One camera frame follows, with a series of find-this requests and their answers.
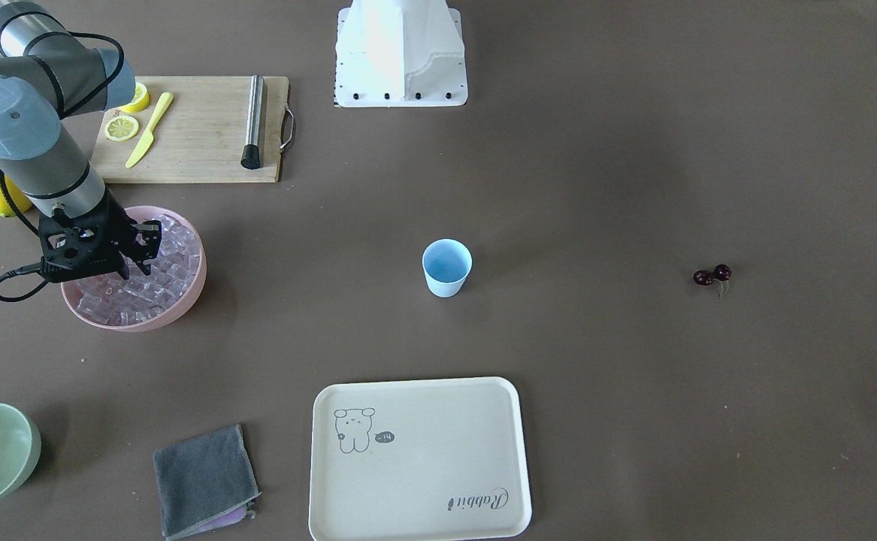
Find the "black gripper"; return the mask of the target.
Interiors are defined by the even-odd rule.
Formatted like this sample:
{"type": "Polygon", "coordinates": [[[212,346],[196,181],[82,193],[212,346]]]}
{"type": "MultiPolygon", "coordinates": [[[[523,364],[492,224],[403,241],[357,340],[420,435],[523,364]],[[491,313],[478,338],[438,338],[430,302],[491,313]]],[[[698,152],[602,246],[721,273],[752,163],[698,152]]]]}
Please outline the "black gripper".
{"type": "Polygon", "coordinates": [[[144,275],[152,274],[150,261],[159,255],[162,223],[129,218],[111,192],[90,212],[70,218],[63,209],[41,216],[38,235],[43,243],[38,274],[61,283],[97,275],[118,274],[128,280],[128,261],[144,275]]]}

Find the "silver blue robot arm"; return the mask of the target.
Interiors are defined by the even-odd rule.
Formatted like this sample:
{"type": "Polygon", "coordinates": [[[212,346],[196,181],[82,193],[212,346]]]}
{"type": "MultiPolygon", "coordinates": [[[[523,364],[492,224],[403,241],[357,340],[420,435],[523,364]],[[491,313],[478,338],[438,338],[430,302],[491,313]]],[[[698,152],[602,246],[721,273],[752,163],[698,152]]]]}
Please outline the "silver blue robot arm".
{"type": "Polygon", "coordinates": [[[143,274],[159,255],[156,220],[137,222],[62,125],[132,101],[135,73],[118,41],[90,48],[33,1],[0,1],[0,176],[40,213],[42,255],[27,267],[61,283],[102,274],[143,274]]]}

